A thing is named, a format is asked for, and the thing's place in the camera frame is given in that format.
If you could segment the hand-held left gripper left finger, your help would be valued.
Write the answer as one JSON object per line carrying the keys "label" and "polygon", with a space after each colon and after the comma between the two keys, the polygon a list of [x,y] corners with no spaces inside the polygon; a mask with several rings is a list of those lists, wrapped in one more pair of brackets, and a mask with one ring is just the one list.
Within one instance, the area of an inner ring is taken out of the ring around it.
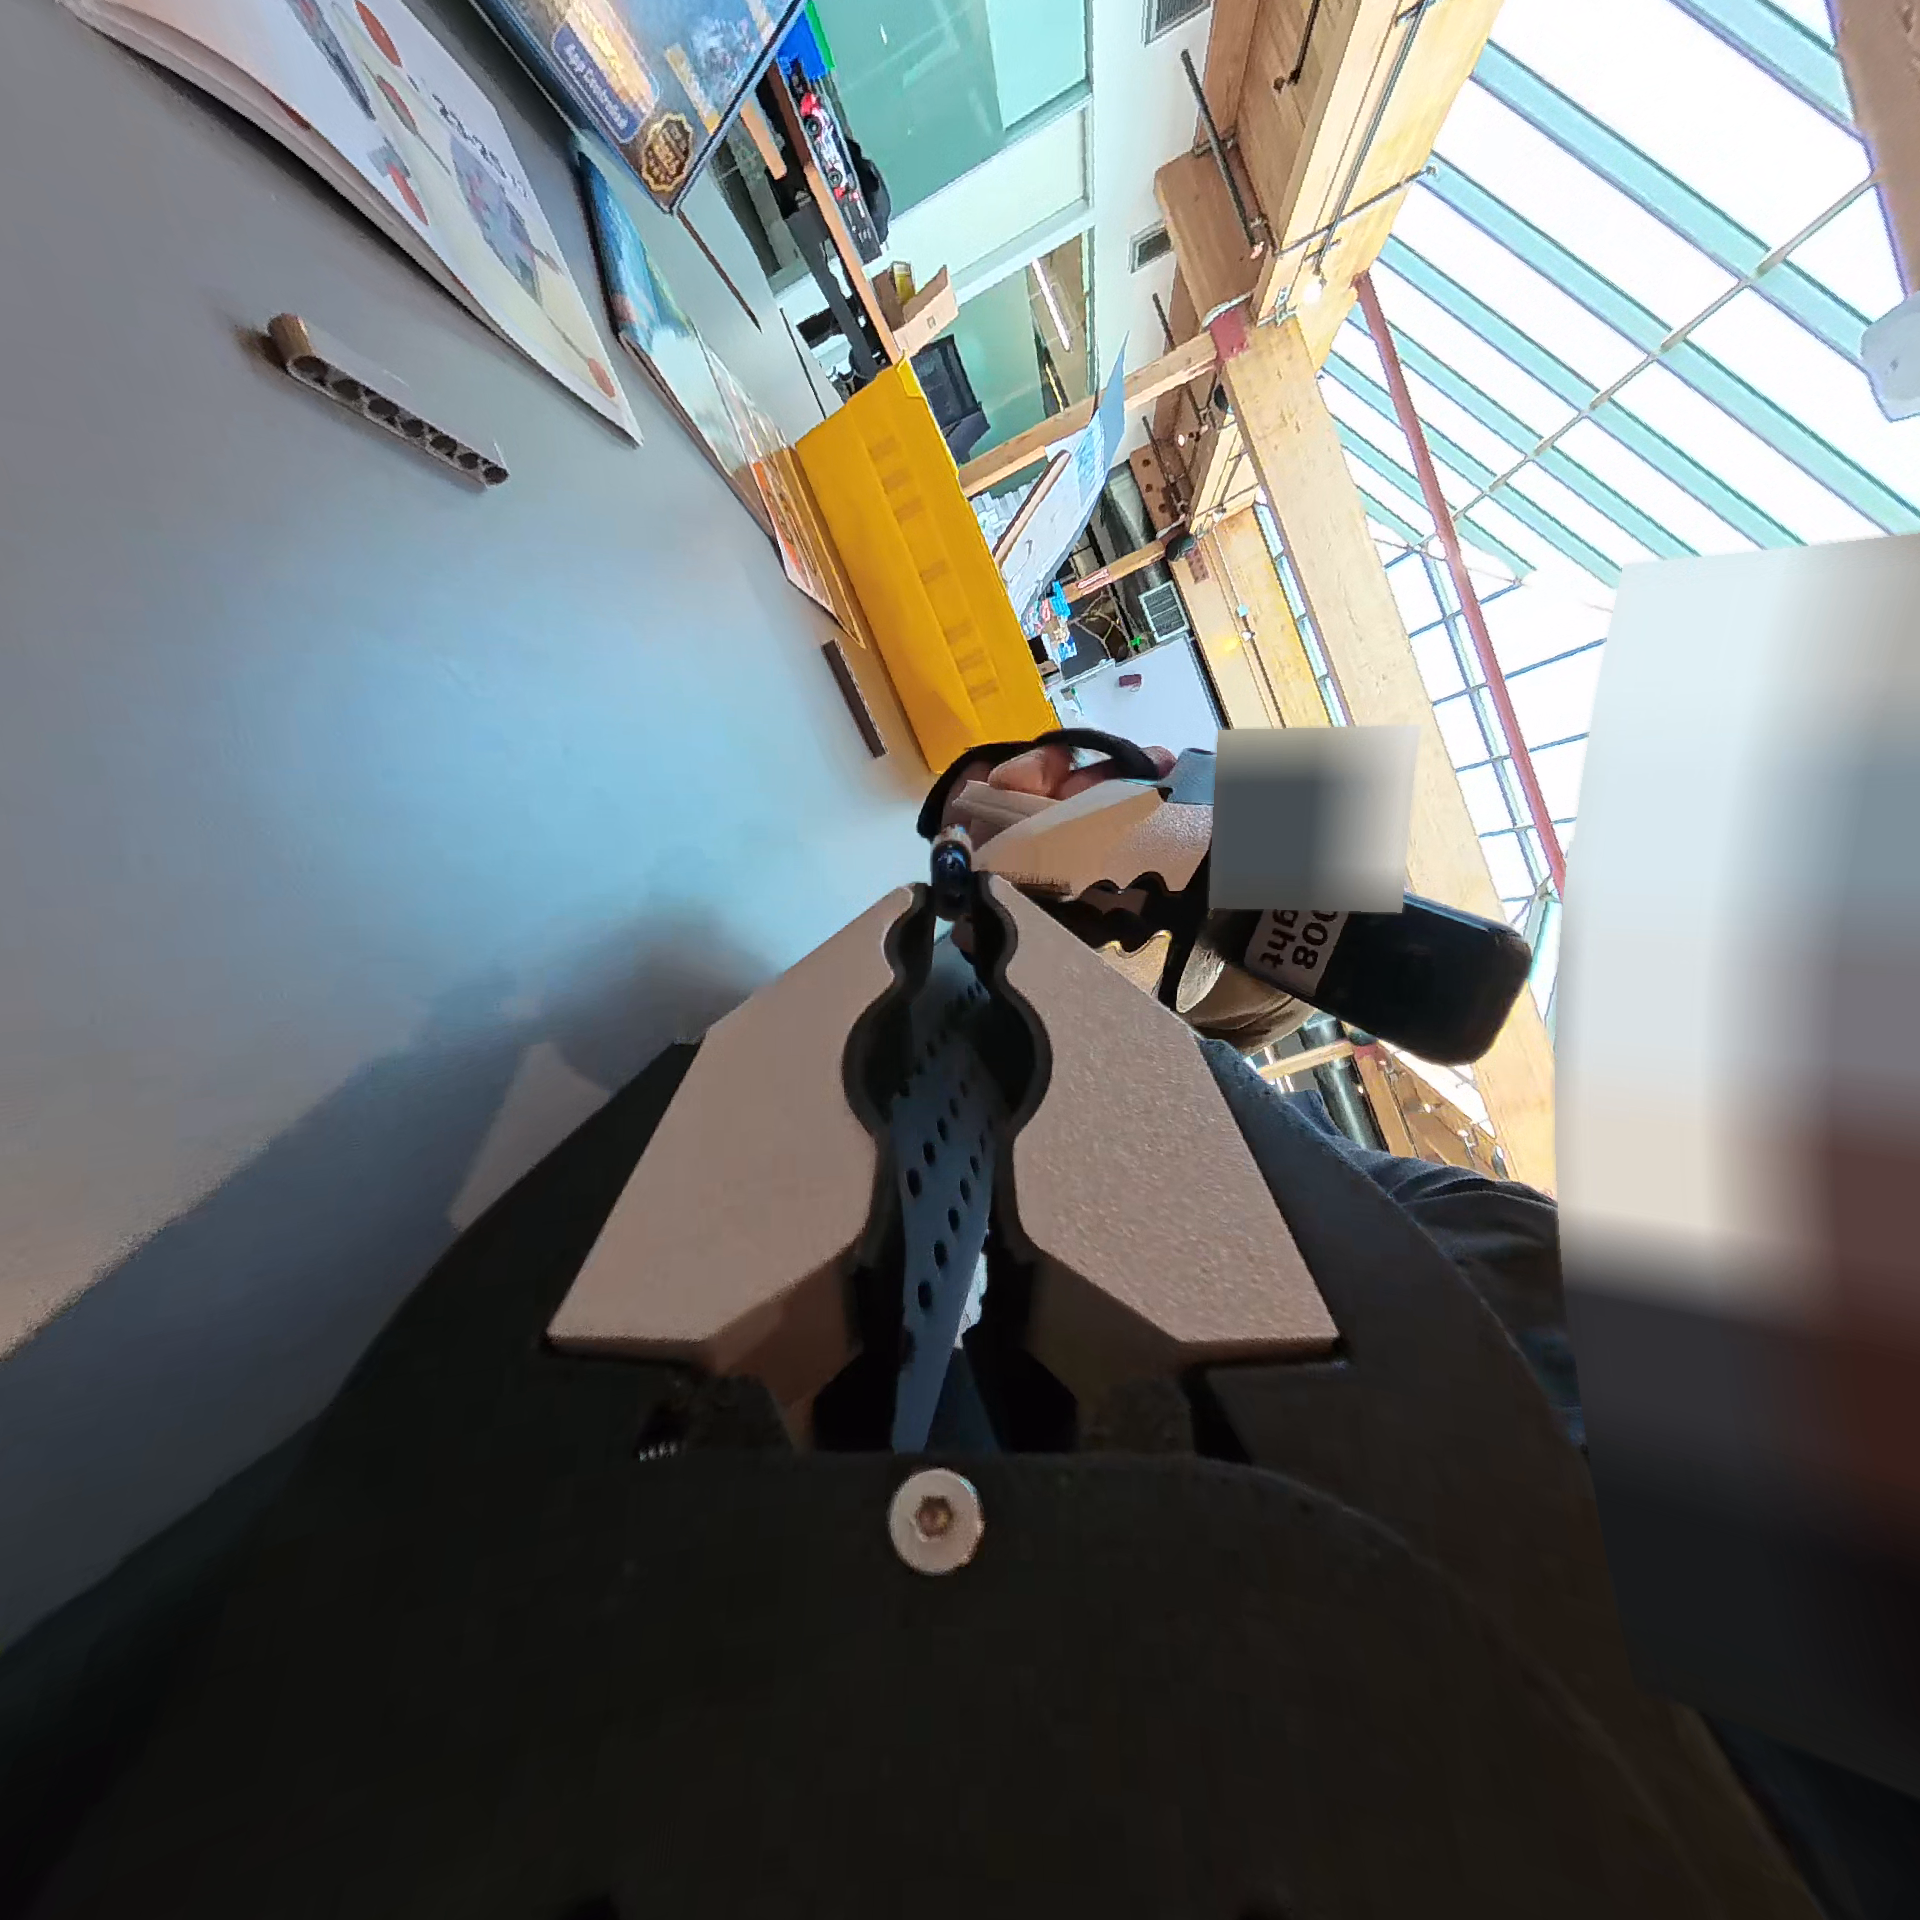
{"label": "hand-held left gripper left finger", "polygon": [[790,1434],[857,1354],[849,1273],[878,1146],[849,1098],[857,1019],[897,987],[904,884],[713,1024],[546,1335],[767,1386]]}

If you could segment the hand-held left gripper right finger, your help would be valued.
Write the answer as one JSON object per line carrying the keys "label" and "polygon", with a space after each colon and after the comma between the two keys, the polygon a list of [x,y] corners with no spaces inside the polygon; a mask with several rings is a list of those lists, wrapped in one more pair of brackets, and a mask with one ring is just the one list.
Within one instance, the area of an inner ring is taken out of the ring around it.
{"label": "hand-held left gripper right finger", "polygon": [[976,883],[970,1028],[998,1096],[966,1359],[1010,1453],[1246,1453],[1218,1372],[1337,1325],[1192,1028],[1014,883]]}

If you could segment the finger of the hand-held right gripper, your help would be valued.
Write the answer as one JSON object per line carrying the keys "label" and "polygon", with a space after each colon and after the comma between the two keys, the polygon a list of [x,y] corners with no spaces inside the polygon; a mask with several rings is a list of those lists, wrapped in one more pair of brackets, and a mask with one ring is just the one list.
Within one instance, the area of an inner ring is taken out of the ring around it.
{"label": "finger of the hand-held right gripper", "polygon": [[1049,914],[1204,1041],[1263,1050],[1316,1015],[1250,971],[1254,911],[1202,911],[1198,896],[1089,893],[1052,901]]}
{"label": "finger of the hand-held right gripper", "polygon": [[1080,899],[1162,890],[1177,896],[1209,855],[1209,808],[1168,801],[1158,784],[1107,779],[1071,801],[966,783],[955,820],[975,865],[1030,893]]}

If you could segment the person's right hand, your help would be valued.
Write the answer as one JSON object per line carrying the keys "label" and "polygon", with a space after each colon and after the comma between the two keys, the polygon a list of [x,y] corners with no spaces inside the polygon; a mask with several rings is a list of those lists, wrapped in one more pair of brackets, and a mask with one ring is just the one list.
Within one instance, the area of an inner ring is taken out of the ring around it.
{"label": "person's right hand", "polygon": [[988,784],[1000,794],[1072,801],[1112,779],[1167,779],[1177,762],[1167,748],[1142,751],[1142,756],[1150,764],[1150,772],[1128,772],[1112,755],[1052,741],[991,768]]}

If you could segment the person's dark clothing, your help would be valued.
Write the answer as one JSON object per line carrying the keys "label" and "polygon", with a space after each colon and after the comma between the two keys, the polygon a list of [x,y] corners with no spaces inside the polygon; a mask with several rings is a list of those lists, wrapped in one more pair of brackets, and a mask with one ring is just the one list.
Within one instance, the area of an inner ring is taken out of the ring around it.
{"label": "person's dark clothing", "polygon": [[1558,1202],[1526,1184],[1359,1143],[1316,1090],[1284,1093],[1225,1041],[1200,1041],[1200,1050],[1225,1096],[1254,1096],[1260,1117],[1284,1117],[1294,1133],[1314,1136],[1419,1225],[1491,1307],[1570,1444],[1586,1453]]}

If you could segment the dark brown strip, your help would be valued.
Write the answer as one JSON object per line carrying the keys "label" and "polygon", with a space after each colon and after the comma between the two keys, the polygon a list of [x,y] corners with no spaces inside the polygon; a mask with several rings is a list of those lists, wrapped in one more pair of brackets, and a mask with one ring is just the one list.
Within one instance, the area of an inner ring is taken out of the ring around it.
{"label": "dark brown strip", "polygon": [[889,751],[886,736],[867,700],[867,692],[857,682],[857,673],[852,669],[847,650],[836,641],[824,641],[820,655],[833,676],[833,683],[836,685],[849,708],[849,720],[852,723],[856,733],[863,741],[867,755],[871,755],[873,760],[887,756]]}

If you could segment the yellow plastic bin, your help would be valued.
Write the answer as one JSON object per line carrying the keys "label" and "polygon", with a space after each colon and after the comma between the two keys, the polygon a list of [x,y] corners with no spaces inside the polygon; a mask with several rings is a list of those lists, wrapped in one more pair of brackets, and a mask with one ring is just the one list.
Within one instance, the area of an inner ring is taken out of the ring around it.
{"label": "yellow plastic bin", "polygon": [[929,765],[1052,732],[1041,669],[912,367],[883,370],[798,455]]}

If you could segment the white sign board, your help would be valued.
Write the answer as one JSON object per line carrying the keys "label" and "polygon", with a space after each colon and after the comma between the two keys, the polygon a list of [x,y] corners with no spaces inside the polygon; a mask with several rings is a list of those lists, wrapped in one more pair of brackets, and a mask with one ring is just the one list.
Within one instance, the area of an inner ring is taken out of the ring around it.
{"label": "white sign board", "polygon": [[1124,341],[1116,354],[1110,378],[1105,380],[1091,421],[1071,440],[1063,440],[1054,453],[1066,458],[1063,488],[1086,503],[1098,500],[1107,488],[1110,472],[1116,463],[1118,447],[1124,437],[1128,401],[1124,401]]}

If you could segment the orange white sticker sheet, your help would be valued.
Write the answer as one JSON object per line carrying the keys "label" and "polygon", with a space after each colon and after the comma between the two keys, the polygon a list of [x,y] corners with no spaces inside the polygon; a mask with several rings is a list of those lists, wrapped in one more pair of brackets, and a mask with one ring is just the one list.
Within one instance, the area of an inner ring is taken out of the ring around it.
{"label": "orange white sticker sheet", "polygon": [[857,596],[795,451],[778,447],[753,455],[753,477],[787,580],[824,608],[856,647],[867,650],[871,637]]}

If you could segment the brown cardboard box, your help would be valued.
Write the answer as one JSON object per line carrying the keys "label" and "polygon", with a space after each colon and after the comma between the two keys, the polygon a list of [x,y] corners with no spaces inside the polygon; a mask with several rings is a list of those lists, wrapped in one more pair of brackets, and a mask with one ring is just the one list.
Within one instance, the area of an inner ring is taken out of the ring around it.
{"label": "brown cardboard box", "polygon": [[892,260],[871,276],[871,292],[897,347],[897,359],[912,359],[924,353],[959,319],[961,303],[947,268],[920,281],[904,260]]}

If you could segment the long wooden background table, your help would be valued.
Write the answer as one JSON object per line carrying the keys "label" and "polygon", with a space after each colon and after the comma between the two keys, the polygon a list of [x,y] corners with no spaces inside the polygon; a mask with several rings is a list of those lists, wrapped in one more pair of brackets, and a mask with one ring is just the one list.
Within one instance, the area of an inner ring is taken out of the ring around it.
{"label": "long wooden background table", "polygon": [[810,81],[801,61],[776,57],[758,82],[755,105],[780,224],[825,300],[825,314],[801,331],[807,347],[825,345],[834,331],[849,343],[850,373],[836,384],[850,395],[900,357],[868,276],[892,202],[878,167],[844,128],[833,90]]}

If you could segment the blue closed booklet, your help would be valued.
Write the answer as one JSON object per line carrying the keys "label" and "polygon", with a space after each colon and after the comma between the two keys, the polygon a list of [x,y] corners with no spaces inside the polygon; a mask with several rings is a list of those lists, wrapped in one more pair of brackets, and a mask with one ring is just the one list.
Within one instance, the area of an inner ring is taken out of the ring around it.
{"label": "blue closed booklet", "polygon": [[702,447],[708,464],[723,474],[750,517],[770,535],[776,521],[699,329],[656,269],[634,217],[583,143],[575,147],[575,175],[583,189],[595,264],[619,345]]}

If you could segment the grey perforated beam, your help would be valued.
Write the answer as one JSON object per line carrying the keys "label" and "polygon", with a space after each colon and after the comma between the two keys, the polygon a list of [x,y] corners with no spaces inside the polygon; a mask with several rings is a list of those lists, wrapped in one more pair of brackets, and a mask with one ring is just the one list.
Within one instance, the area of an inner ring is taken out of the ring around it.
{"label": "grey perforated beam", "polygon": [[426,412],[388,370],[334,343],[296,314],[268,322],[268,343],[282,370],[307,392],[344,408],[426,460],[460,474],[480,490],[510,483],[498,447],[470,437]]}

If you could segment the blue toy robot box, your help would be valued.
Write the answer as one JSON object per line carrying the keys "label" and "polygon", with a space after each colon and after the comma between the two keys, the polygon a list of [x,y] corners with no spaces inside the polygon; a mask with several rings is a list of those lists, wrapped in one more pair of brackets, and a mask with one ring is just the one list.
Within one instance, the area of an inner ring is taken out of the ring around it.
{"label": "blue toy robot box", "polygon": [[652,204],[676,213],[802,2],[480,2],[478,15]]}

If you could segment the open instruction booklet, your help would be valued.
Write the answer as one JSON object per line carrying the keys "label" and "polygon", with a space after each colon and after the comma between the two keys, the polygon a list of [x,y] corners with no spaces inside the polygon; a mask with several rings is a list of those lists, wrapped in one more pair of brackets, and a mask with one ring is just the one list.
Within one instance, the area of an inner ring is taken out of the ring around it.
{"label": "open instruction booklet", "polygon": [[641,444],[492,99],[402,2],[71,2],[296,154],[443,290]]}

